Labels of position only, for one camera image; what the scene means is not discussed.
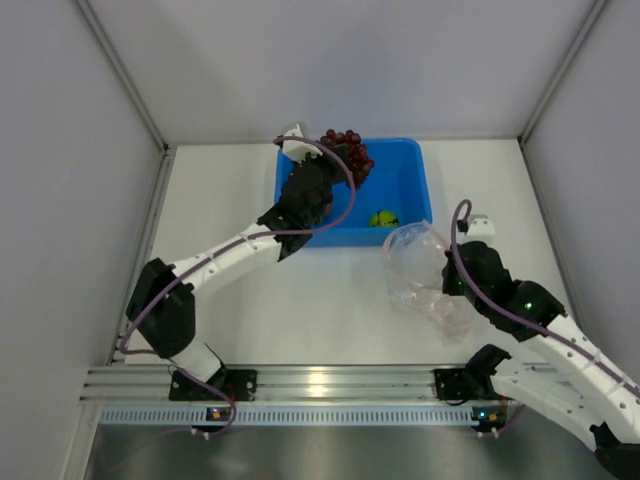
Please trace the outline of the dark purple fake grapes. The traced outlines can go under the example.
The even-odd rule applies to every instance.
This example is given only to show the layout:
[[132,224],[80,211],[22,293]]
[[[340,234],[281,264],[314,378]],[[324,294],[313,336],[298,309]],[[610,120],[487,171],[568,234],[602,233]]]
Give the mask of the dark purple fake grapes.
[[375,166],[362,137],[353,130],[342,132],[328,129],[320,138],[320,143],[346,154],[343,161],[351,172],[355,188],[360,189]]

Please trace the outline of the clear zip top bag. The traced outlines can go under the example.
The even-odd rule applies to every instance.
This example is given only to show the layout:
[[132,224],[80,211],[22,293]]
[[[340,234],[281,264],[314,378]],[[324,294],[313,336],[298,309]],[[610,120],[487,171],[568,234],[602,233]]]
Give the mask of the clear zip top bag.
[[447,244],[425,220],[400,226],[383,243],[382,260],[390,302],[426,325],[439,345],[461,342],[474,314],[466,301],[442,291]]

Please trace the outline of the green fake apple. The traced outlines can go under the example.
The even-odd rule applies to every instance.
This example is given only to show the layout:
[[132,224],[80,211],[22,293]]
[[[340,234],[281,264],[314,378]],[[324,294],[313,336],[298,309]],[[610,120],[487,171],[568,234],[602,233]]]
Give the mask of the green fake apple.
[[389,210],[378,210],[369,219],[371,228],[396,228],[399,225],[399,218]]

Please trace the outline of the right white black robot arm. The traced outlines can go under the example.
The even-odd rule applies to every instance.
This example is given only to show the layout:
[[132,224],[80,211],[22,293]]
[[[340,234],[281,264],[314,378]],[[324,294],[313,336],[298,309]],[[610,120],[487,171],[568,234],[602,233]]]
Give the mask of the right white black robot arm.
[[481,241],[452,243],[443,291],[464,297],[501,333],[562,375],[558,383],[497,345],[468,362],[468,388],[515,400],[580,440],[616,479],[639,476],[639,386],[581,331],[564,305],[533,281],[515,280]]

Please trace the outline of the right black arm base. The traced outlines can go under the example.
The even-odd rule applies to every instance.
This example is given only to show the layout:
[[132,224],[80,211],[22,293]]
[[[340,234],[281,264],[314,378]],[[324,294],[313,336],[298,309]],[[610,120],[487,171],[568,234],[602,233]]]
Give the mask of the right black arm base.
[[487,375],[468,368],[436,369],[436,396],[447,402],[494,400],[496,394]]

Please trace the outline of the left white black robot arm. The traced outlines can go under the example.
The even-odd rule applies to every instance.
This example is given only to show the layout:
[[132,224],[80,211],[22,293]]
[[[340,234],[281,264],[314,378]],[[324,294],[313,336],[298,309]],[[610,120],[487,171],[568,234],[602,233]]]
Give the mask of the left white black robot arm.
[[215,292],[302,249],[326,218],[334,185],[348,178],[335,152],[309,154],[292,169],[278,201],[242,233],[181,261],[149,261],[126,308],[129,330],[143,336],[151,353],[180,369],[202,398],[219,397],[227,368],[197,336],[196,295]]

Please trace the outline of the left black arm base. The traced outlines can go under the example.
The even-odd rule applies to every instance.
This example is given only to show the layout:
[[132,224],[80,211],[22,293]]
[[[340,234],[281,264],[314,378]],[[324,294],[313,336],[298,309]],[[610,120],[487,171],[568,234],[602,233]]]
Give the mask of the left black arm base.
[[233,401],[253,401],[257,389],[258,372],[253,369],[232,368],[220,378],[208,382],[194,381],[180,370],[174,370],[171,377],[169,400],[176,402],[223,401],[211,391],[215,388]]

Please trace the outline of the blue plastic bin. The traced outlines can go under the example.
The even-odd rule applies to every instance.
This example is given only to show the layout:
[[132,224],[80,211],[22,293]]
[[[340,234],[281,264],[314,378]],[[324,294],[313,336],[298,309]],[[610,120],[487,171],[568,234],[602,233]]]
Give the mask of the blue plastic bin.
[[394,228],[371,228],[378,210],[392,211],[400,225],[433,220],[422,152],[409,138],[363,139],[375,166],[360,189],[349,216],[314,235],[309,248],[380,246]]

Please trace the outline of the aluminium mounting rail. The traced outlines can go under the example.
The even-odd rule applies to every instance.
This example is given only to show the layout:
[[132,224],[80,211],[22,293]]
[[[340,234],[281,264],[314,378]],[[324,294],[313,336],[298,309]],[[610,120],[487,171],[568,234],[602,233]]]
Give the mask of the aluminium mounting rail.
[[[422,344],[414,362],[372,364],[230,365],[221,390],[241,402],[435,402],[438,376],[452,376],[476,352],[466,341]],[[212,392],[170,365],[114,363],[88,373],[85,403],[216,402]]]

